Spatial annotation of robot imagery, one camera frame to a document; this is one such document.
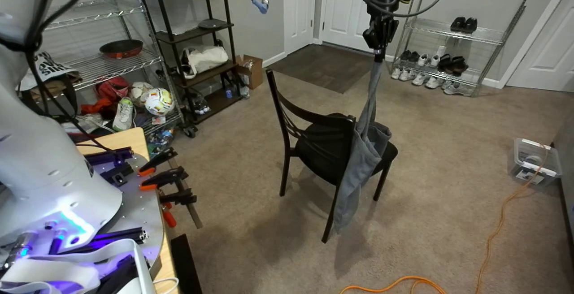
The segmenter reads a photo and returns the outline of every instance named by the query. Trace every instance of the soccer ball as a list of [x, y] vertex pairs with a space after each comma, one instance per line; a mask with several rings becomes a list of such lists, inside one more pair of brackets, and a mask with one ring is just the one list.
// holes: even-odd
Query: soccer ball
[[156, 116], [165, 116], [174, 108], [172, 94], [164, 88], [154, 88], [148, 91], [145, 108]]
[[134, 82], [131, 85], [130, 98], [137, 107], [143, 107], [145, 100], [148, 98], [148, 92], [153, 89], [153, 86], [147, 82]]

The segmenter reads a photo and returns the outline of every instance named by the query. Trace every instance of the beige carpet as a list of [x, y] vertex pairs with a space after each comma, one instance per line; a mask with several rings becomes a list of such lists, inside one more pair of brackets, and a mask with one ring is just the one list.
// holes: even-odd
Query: beige carpet
[[[365, 101], [367, 77], [344, 95], [281, 74], [277, 80], [285, 97], [315, 112], [358, 116]], [[449, 294], [474, 293], [500, 204], [519, 187], [506, 173], [513, 138], [550, 143], [574, 96], [520, 88], [447, 96], [386, 76], [377, 97], [377, 120], [392, 130], [399, 155], [381, 200], [372, 200], [376, 176], [355, 221], [326, 245], [332, 186], [293, 159], [287, 194], [278, 195], [283, 142], [266, 83], [201, 124], [196, 139], [176, 139], [205, 225], [195, 229], [178, 206], [176, 233], [188, 234], [204, 293], [338, 294], [404, 275], [431, 278]], [[528, 191], [507, 217], [483, 293], [571, 292], [557, 188]], [[434, 292], [420, 285], [416, 293]]]

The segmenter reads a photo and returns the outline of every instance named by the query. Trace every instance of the workbench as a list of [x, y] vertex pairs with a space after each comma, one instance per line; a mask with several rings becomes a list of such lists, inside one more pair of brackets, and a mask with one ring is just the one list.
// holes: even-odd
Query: workbench
[[[99, 137], [96, 139], [105, 147], [111, 149], [119, 149], [123, 147], [131, 147], [134, 153], [142, 155], [149, 160], [148, 147], [146, 145], [144, 130], [136, 127], [129, 130], [121, 131], [112, 135], [107, 135]], [[96, 147], [78, 147], [80, 153], [87, 155], [93, 153], [99, 153], [102, 150]], [[168, 237], [165, 233], [164, 224], [164, 241], [161, 246], [160, 257], [161, 268], [154, 280], [160, 280], [162, 278], [176, 277], [174, 271], [174, 260], [172, 258], [172, 253], [170, 250], [170, 243], [168, 242]], [[163, 294], [167, 292], [170, 288], [174, 286], [172, 281], [164, 281], [155, 285], [156, 292], [158, 294]], [[179, 294], [178, 288], [174, 289], [170, 294]]]

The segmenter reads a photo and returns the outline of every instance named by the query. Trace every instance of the chair leg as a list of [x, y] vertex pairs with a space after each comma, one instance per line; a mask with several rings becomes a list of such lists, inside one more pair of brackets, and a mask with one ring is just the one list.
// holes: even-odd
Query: chair leg
[[323, 237], [321, 239], [323, 243], [326, 243], [329, 240], [329, 233], [333, 227], [333, 219], [335, 216], [335, 205], [337, 204], [338, 194], [339, 194], [339, 187], [337, 186], [335, 189], [335, 196], [333, 197], [333, 203], [330, 205], [329, 218], [327, 218], [326, 220], [325, 231], [323, 231]]
[[391, 165], [386, 165], [381, 171], [381, 178], [379, 178], [379, 184], [377, 185], [377, 190], [375, 191], [375, 196], [373, 196], [373, 200], [379, 201], [379, 196], [381, 196], [381, 191], [383, 190], [383, 185], [385, 184], [385, 180], [387, 179], [387, 174], [389, 173], [389, 169]]
[[287, 187], [287, 176], [289, 176], [289, 162], [291, 157], [289, 154], [285, 153], [285, 160], [283, 161], [283, 176], [281, 176], [281, 190], [279, 191], [279, 196], [285, 195], [285, 188]]

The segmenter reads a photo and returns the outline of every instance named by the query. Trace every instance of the orange extension cord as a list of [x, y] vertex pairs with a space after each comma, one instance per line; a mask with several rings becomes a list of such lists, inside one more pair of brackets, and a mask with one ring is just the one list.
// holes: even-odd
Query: orange extension cord
[[[490, 251], [491, 251], [491, 244], [490, 243], [492, 242], [494, 237], [496, 237], [496, 235], [498, 235], [500, 230], [502, 230], [502, 225], [504, 225], [504, 212], [506, 211], [506, 205], [508, 204], [508, 202], [510, 202], [511, 200], [516, 198], [516, 196], [518, 196], [519, 194], [523, 193], [525, 190], [528, 189], [528, 187], [532, 183], [532, 180], [538, 175], [538, 173], [540, 172], [540, 169], [546, 163], [546, 159], [548, 158], [548, 149], [545, 147], [545, 145], [540, 144], [540, 146], [544, 147], [544, 149], [546, 151], [545, 152], [546, 155], [544, 155], [544, 160], [543, 160], [542, 164], [540, 164], [540, 166], [538, 167], [538, 169], [536, 170], [534, 175], [528, 180], [528, 182], [526, 182], [523, 186], [521, 186], [518, 190], [516, 190], [508, 198], [506, 198], [504, 200], [504, 202], [502, 202], [502, 208], [500, 209], [500, 220], [498, 221], [498, 226], [496, 227], [494, 232], [488, 237], [488, 240], [486, 241], [486, 257], [484, 258], [484, 261], [482, 262], [482, 266], [480, 267], [480, 271], [478, 273], [478, 282], [476, 283], [475, 294], [480, 294], [480, 285], [482, 283], [482, 275], [484, 274], [484, 270], [486, 270], [486, 266], [488, 265], [488, 261], [490, 260]], [[402, 281], [406, 281], [406, 280], [416, 280], [413, 283], [413, 285], [410, 286], [410, 294], [413, 294], [414, 293], [414, 287], [417, 286], [418, 284], [421, 284], [421, 283], [428, 284], [428, 285], [432, 286], [440, 294], [447, 294], [447, 292], [445, 292], [445, 290], [443, 290], [438, 284], [429, 280], [428, 278], [424, 278], [424, 277], [420, 277], [420, 276], [403, 276], [403, 277], [399, 278], [398, 280], [396, 280], [393, 284], [390, 284], [389, 286], [386, 286], [385, 288], [381, 288], [380, 290], [373, 290], [371, 288], [365, 288], [365, 287], [361, 287], [361, 286], [351, 285], [351, 286], [347, 286], [346, 288], [343, 288], [343, 290], [339, 294], [343, 294], [347, 290], [364, 290], [365, 292], [382, 293], [382, 292], [386, 292], [387, 290], [390, 290], [391, 288], [396, 286], [398, 283], [400, 283]]]

